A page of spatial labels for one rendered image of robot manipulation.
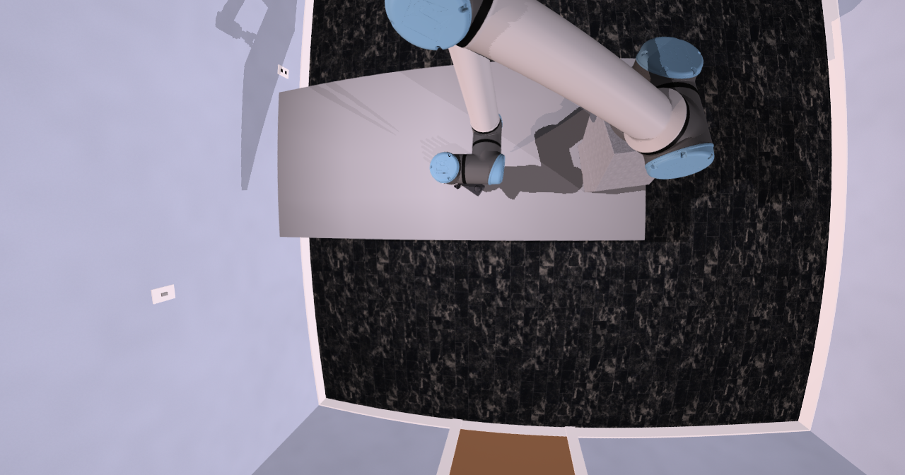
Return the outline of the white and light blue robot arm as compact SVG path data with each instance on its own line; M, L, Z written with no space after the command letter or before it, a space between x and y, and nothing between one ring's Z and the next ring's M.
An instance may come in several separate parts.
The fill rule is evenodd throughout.
M687 41L654 37L630 67L537 0L385 0L385 9L406 41L449 49L455 65L472 154L436 154L430 172L440 183L460 183L477 196L482 183L502 183L502 119L490 59L609 123L643 154L650 177L685 177L714 160L695 84L703 57Z

